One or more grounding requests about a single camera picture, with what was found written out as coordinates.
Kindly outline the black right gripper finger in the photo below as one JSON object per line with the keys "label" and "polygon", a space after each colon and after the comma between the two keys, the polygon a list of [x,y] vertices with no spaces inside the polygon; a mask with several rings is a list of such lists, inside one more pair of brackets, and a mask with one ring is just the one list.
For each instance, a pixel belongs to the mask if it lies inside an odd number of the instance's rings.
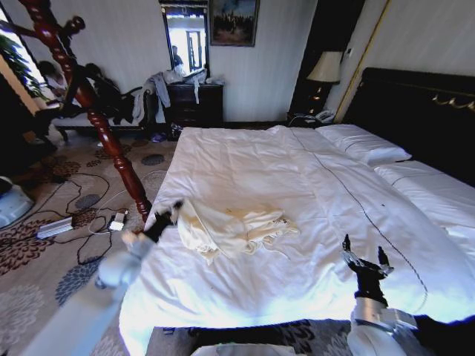
{"label": "black right gripper finger", "polygon": [[388,277],[394,270],[389,263],[389,259],[384,252],[384,249],[379,246],[377,251],[378,262],[371,264],[371,271],[375,277]]}
{"label": "black right gripper finger", "polygon": [[351,250],[350,238],[348,234],[344,236],[341,256],[343,257],[347,266],[355,273],[362,273],[365,271],[366,265],[364,264],[363,260],[357,257]]}

